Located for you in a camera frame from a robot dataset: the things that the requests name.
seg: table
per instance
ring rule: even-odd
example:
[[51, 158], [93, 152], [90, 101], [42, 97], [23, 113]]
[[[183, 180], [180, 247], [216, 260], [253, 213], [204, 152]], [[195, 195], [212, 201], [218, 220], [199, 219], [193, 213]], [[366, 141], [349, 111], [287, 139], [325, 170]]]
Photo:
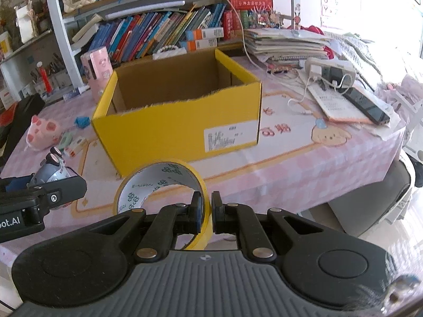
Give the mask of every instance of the table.
[[[209, 194], [219, 190], [225, 203], [252, 206], [257, 213], [270, 207], [299, 212], [325, 203], [355, 188], [383, 180], [401, 150], [405, 128], [386, 141], [346, 124], [325, 123], [320, 108], [306, 99], [297, 113], [287, 109], [290, 97], [299, 95], [245, 65], [263, 82], [259, 144], [236, 152], [191, 162], [205, 179]], [[48, 106], [40, 117], [55, 119], [63, 129], [71, 128], [77, 116], [91, 116], [94, 101], [89, 92], [69, 102]], [[58, 236], [113, 215], [113, 200], [122, 181], [92, 129], [79, 130], [88, 146], [66, 164], [87, 181], [83, 199], [51, 211], [46, 229], [38, 234], [0, 245], [0, 261], [11, 267], [16, 256], [32, 244]], [[25, 150], [23, 137], [1, 174], [23, 176], [37, 171], [47, 151]], [[156, 213], [164, 205], [190, 201], [192, 190], [168, 186], [154, 192], [143, 207]]]

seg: smartphone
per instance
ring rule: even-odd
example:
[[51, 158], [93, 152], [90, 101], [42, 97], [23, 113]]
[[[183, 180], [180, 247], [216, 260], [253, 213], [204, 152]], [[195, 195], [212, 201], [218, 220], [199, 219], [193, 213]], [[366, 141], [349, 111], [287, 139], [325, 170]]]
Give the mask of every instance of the smartphone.
[[385, 125], [389, 123], [389, 117], [371, 100], [360, 93], [356, 88], [349, 88], [343, 95], [361, 112], [363, 112], [374, 124]]

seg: roll of tape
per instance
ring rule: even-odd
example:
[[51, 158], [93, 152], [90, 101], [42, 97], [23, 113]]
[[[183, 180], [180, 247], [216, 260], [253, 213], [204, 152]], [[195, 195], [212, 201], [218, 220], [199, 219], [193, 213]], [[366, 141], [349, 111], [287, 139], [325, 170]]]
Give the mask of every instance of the roll of tape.
[[201, 193], [204, 202], [201, 232], [185, 249], [203, 250], [212, 235], [210, 200], [203, 179], [187, 163], [176, 160], [160, 161], [134, 171], [123, 180], [116, 193], [114, 212], [118, 214], [142, 207], [151, 193], [170, 185], [187, 186]]

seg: pink box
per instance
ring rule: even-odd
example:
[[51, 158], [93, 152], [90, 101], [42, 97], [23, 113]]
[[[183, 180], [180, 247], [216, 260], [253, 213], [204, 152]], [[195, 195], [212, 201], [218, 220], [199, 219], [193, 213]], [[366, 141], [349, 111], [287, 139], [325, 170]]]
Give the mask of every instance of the pink box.
[[113, 73], [106, 47], [86, 52], [81, 56], [88, 85], [97, 103]]

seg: toy wheel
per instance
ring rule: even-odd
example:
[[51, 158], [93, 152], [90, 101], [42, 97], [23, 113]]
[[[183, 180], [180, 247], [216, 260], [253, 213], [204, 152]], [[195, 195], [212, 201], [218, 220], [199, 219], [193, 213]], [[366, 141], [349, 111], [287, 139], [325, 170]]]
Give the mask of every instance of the toy wheel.
[[47, 156], [46, 156], [46, 162], [48, 164], [52, 164], [52, 165], [54, 165], [56, 167], [60, 167], [59, 159], [56, 157], [55, 154], [48, 153]]
[[60, 157], [60, 158], [63, 157], [62, 152], [56, 147], [51, 147], [50, 153], [53, 154], [53, 155], [56, 155], [57, 157]]

